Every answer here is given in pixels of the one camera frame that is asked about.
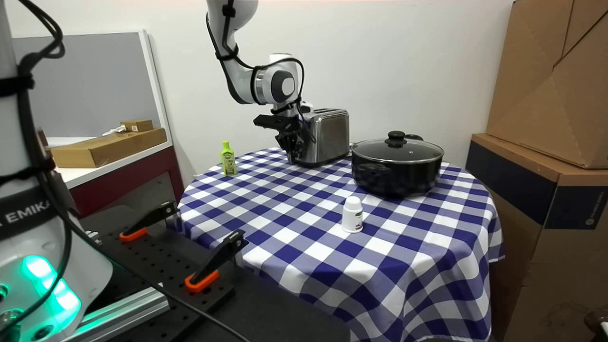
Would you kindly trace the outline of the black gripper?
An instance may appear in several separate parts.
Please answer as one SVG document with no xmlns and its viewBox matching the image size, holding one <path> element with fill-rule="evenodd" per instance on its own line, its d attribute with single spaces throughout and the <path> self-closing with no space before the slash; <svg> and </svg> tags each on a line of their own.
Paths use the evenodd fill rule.
<svg viewBox="0 0 608 342">
<path fill-rule="evenodd" d="M 258 115 L 252 124 L 263 130 L 275 130 L 275 141 L 288 156 L 301 156 L 307 149 L 309 126 L 297 105 L 273 109 L 269 115 Z"/>
</svg>

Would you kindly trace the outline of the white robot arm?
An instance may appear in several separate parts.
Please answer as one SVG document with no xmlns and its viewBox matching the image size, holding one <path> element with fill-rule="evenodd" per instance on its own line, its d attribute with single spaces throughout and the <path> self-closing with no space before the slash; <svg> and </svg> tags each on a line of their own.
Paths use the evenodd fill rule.
<svg viewBox="0 0 608 342">
<path fill-rule="evenodd" d="M 14 134 L 14 139 L 3 143 L 1 185 L 14 185 L 12 193 L 3 193 L 1 202 L 28 206 L 41 204 L 41 210 L 24 225 L 11 225 L 16 236 L 30 231 L 39 232 L 58 227 L 62 231 L 58 270 L 50 278 L 50 288 L 43 289 L 33 303 L 1 327 L 7 335 L 18 324 L 30 320 L 54 293 L 71 257 L 71 238 L 79 234 L 75 221 L 68 215 L 66 200 L 58 189 L 62 183 L 54 177 L 54 166 L 45 156 L 30 113 L 28 92 L 33 88 L 31 71 L 41 60 L 60 60 L 64 56 L 62 31 L 31 0 L 18 0 L 50 35 L 50 42 L 39 52 L 14 61 L 7 16 L 0 23 L 1 48 L 1 130 L 3 137 Z M 282 151 L 299 156 L 305 139 L 299 137 L 299 103 L 303 88 L 303 65 L 299 60 L 282 56 L 267 65 L 250 67 L 239 60 L 239 48 L 233 35 L 254 16 L 256 0 L 206 0 L 204 25 L 210 37 L 214 58 L 221 67 L 231 98 L 240 105 L 271 105 L 271 120 L 277 126 L 277 143 Z"/>
</svg>

